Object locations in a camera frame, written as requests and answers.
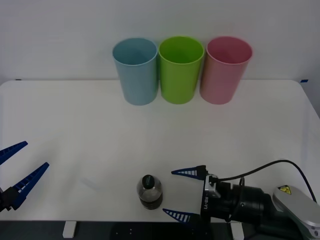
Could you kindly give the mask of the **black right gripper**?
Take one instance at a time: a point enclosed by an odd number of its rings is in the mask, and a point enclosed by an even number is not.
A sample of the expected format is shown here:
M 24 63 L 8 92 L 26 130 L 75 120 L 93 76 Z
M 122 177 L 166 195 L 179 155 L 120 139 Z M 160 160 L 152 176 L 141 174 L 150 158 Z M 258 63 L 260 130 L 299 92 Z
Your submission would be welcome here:
M 234 213 L 233 185 L 219 181 L 214 174 L 208 174 L 206 165 L 182 168 L 171 171 L 172 175 L 188 177 L 204 181 L 200 215 L 163 208 L 163 212 L 179 223 L 197 225 L 201 222 L 211 222 L 211 218 L 230 222 Z

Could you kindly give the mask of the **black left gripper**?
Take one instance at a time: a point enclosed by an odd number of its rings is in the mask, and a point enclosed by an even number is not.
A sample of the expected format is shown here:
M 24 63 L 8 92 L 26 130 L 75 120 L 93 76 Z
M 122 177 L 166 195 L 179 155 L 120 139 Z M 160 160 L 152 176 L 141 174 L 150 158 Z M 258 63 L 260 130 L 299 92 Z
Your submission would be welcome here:
M 28 143 L 26 141 L 22 141 L 0 150 L 0 165 L 2 165 L 27 145 Z M 49 163 L 45 162 L 14 186 L 9 187 L 5 191 L 0 188 L 0 212 L 2 212 L 4 209 L 7 209 L 8 211 L 11 209 L 17 210 L 26 200 L 27 195 L 37 184 L 49 166 Z

